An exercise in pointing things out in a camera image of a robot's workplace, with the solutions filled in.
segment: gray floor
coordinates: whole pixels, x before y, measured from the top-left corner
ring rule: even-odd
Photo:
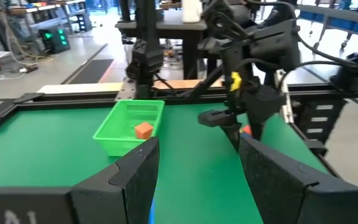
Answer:
[[[58,54],[52,62],[40,65],[36,72],[32,72],[15,80],[0,81],[0,98],[15,98],[23,93],[34,92],[44,85],[59,84],[73,73],[81,64],[86,62],[104,44],[108,44],[94,59],[114,59],[114,66],[104,82],[121,82],[125,76],[124,69],[127,65],[125,50],[121,44],[121,36],[114,24],[117,16],[98,17],[103,27],[85,34],[75,35],[70,39],[71,50]],[[310,23],[299,21],[301,36],[307,43],[313,45],[319,35],[320,24],[313,25],[314,34],[309,37]],[[319,48],[323,52],[339,56],[339,46],[346,33],[338,30],[329,30]],[[304,47],[302,51],[303,61],[322,60],[314,57]],[[349,42],[343,56],[358,49],[358,37],[355,36]],[[182,79],[183,72],[180,65],[165,67],[161,71],[161,77],[166,79]],[[337,68],[330,65],[310,66],[310,69],[325,79],[336,73]],[[15,78],[16,74],[5,74],[6,78]],[[289,83],[319,83],[321,80],[314,77],[303,68],[292,72],[288,77]],[[328,161],[342,175],[353,184],[358,185],[358,105],[349,101],[337,122],[334,132],[327,144],[329,148]]]

